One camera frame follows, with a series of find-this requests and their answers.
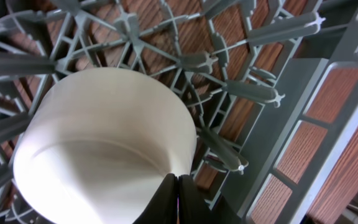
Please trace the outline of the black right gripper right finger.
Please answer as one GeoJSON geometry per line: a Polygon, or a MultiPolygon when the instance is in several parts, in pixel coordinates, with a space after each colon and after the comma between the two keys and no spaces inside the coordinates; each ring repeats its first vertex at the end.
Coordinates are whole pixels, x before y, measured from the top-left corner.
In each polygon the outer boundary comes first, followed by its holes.
{"type": "Polygon", "coordinates": [[[231,210],[224,197],[220,197],[212,210],[198,192],[189,175],[181,175],[179,184],[179,220],[191,224],[240,224],[241,219],[231,210]]]}

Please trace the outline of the white bowl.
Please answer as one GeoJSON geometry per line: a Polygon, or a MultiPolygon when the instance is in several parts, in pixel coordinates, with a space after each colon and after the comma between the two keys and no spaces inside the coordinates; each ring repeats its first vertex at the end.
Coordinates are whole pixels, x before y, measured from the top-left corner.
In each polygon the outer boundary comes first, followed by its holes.
{"type": "Polygon", "coordinates": [[[189,174],[196,129],[166,85],[122,68],[55,84],[14,156],[24,200],[54,223],[133,223],[167,174],[189,174]]]}

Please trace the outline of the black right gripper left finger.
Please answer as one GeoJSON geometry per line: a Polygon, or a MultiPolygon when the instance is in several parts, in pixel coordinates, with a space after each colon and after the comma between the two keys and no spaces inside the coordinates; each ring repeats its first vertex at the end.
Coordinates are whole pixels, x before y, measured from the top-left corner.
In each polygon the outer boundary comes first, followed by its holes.
{"type": "Polygon", "coordinates": [[[134,224],[176,224],[177,216],[178,179],[167,174],[134,224]]]}

